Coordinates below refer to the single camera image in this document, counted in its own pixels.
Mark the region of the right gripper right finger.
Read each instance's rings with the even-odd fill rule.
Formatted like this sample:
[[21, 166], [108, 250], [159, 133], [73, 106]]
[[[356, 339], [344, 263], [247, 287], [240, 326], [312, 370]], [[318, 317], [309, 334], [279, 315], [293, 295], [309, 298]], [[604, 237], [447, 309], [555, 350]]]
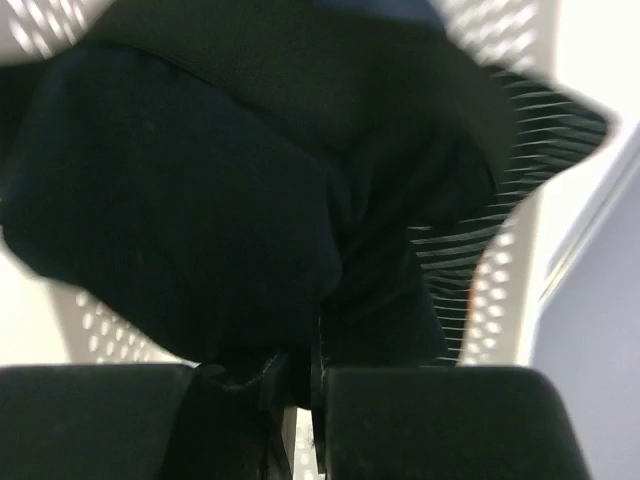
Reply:
[[591, 474], [564, 403], [514, 366], [351, 368], [311, 353], [326, 478], [576, 480]]

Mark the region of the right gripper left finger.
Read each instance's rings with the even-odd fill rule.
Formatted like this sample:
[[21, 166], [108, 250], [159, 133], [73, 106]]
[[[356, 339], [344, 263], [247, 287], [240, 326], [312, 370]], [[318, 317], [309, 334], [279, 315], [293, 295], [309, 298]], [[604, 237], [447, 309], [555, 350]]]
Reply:
[[1, 371], [5, 479], [286, 479], [289, 360]]

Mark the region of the black shorts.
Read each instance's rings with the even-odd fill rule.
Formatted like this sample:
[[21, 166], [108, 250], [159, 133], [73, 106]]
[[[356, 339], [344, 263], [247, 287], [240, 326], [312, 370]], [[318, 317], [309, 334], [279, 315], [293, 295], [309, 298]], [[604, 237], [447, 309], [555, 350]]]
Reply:
[[72, 66], [82, 206], [124, 231], [449, 226], [498, 193], [516, 136], [437, 28], [311, 1], [118, 1]]
[[36, 274], [199, 363], [318, 341], [349, 364], [445, 354], [409, 207], [371, 163], [133, 49], [78, 47], [31, 72], [1, 227]]

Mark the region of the grey striped underwear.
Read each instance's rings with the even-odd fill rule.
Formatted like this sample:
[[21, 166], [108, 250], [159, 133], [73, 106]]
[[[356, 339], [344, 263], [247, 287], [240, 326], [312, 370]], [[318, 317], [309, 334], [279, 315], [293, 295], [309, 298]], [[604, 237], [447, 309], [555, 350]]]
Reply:
[[409, 229], [446, 338], [447, 351], [435, 365], [452, 366], [458, 360], [473, 270], [499, 227], [538, 187], [593, 154], [609, 130], [602, 111], [572, 94], [500, 66], [484, 69], [517, 114], [518, 135], [498, 193], [451, 226], [433, 228], [421, 222]]

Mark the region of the navy underwear beige waistband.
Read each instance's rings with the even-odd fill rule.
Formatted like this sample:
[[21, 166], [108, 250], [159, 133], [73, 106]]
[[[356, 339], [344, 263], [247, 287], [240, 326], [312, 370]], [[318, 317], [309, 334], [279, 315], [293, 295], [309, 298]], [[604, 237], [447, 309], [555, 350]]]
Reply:
[[427, 0], [400, 0], [393, 5], [393, 15], [411, 21], [427, 23], [444, 30], [443, 21], [437, 9]]

